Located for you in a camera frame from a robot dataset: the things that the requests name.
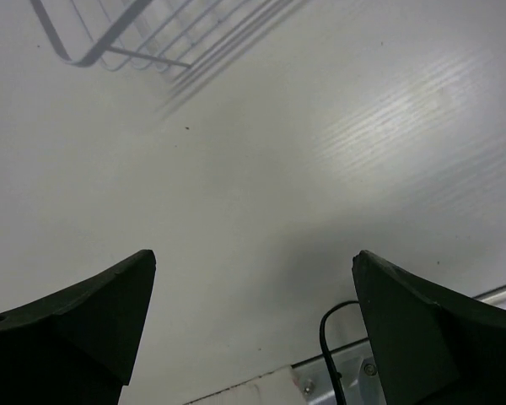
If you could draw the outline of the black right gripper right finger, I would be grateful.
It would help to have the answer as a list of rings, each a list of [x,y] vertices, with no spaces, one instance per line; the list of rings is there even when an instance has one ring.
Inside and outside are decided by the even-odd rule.
[[[389,404],[506,404],[506,310],[370,251],[353,282]]]

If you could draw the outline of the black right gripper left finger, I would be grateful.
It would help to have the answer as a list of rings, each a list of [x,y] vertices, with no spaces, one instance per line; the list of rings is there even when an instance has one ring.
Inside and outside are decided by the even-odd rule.
[[[156,273],[140,250],[0,313],[0,404],[117,404],[132,378]]]

